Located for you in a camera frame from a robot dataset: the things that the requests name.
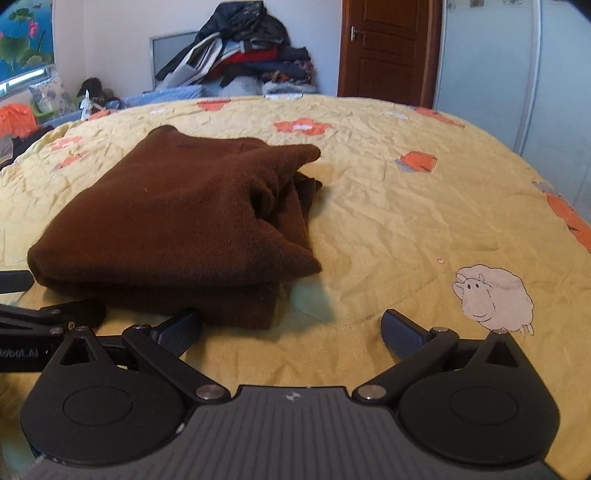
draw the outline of dark jacket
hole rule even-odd
[[[247,43],[289,44],[285,26],[276,18],[267,14],[263,2],[224,2],[219,4],[212,17],[202,26],[193,43],[182,49],[157,74],[161,82],[166,75],[180,65],[187,53],[199,42],[214,33],[222,38]]]

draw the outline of metal screw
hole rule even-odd
[[[226,394],[226,389],[220,385],[202,385],[195,391],[195,395],[203,400],[218,400]]]
[[[357,393],[365,400],[378,400],[386,396],[386,389],[381,385],[363,385],[357,389]]]

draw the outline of window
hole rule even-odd
[[[38,83],[46,78],[49,78],[49,68],[33,70],[24,75],[14,77],[13,79],[0,83],[0,97],[17,93],[24,90],[33,83]]]

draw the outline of orange bag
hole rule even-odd
[[[0,108],[0,138],[11,134],[25,138],[37,130],[35,115],[28,105],[11,103]]]

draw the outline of black clamp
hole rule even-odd
[[[384,314],[381,329],[401,362],[356,388],[356,401],[393,408],[417,442],[451,461],[495,467],[546,456],[558,407],[505,329],[463,340],[396,310]]]
[[[121,336],[75,328],[24,403],[32,450],[86,466],[127,462],[170,440],[195,406],[228,401],[225,387],[178,358],[200,332],[195,310]]]
[[[33,283],[27,270],[0,272],[0,293],[27,291]],[[96,328],[105,315],[105,305],[98,300],[40,310],[0,305],[0,372],[43,370],[68,331],[79,326]]]

